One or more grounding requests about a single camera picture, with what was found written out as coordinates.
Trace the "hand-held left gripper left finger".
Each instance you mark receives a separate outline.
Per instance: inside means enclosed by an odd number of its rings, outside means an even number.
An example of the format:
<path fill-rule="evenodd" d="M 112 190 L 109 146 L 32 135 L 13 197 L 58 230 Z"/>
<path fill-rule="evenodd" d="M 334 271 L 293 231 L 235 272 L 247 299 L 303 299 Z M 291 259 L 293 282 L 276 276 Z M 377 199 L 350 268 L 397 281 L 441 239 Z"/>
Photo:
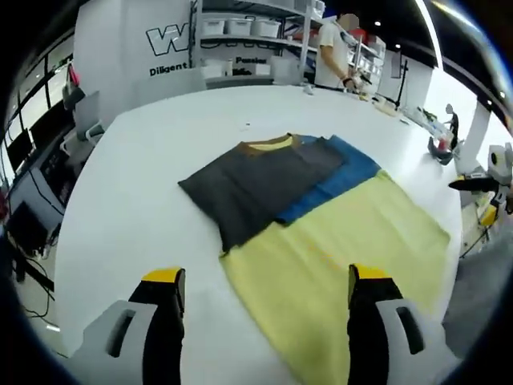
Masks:
<path fill-rule="evenodd" d="M 87 326 L 71 356 L 79 383 L 180 384 L 185 277 L 181 267 L 153 270 Z"/>

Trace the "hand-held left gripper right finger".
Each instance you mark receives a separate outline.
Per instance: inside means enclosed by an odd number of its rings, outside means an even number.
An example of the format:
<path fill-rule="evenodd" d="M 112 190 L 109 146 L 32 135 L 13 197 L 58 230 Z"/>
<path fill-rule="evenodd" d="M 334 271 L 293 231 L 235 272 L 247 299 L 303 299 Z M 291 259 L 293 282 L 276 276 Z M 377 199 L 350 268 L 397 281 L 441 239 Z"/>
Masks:
<path fill-rule="evenodd" d="M 461 363 L 442 324 L 380 269 L 349 266 L 348 309 L 349 384 L 440 384 Z"/>

